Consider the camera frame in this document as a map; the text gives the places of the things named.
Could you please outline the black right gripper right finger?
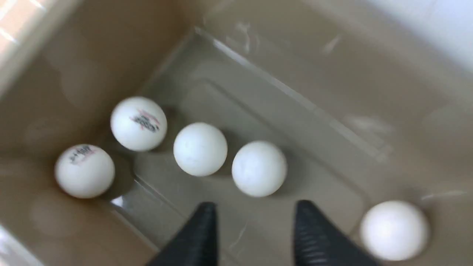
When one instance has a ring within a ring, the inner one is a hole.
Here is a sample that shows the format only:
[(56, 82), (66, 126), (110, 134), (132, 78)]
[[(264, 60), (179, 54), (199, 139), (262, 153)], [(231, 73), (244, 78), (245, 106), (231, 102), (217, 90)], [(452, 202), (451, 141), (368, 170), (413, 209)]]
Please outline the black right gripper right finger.
[(294, 215), (294, 265), (380, 266), (311, 201), (300, 200)]

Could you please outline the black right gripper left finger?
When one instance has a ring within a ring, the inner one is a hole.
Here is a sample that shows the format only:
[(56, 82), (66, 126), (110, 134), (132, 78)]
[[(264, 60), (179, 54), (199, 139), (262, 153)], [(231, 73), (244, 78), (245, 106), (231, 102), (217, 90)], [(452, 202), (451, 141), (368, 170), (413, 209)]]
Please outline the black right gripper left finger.
[(215, 203), (200, 203), (192, 216), (147, 266), (217, 266), (218, 217)]

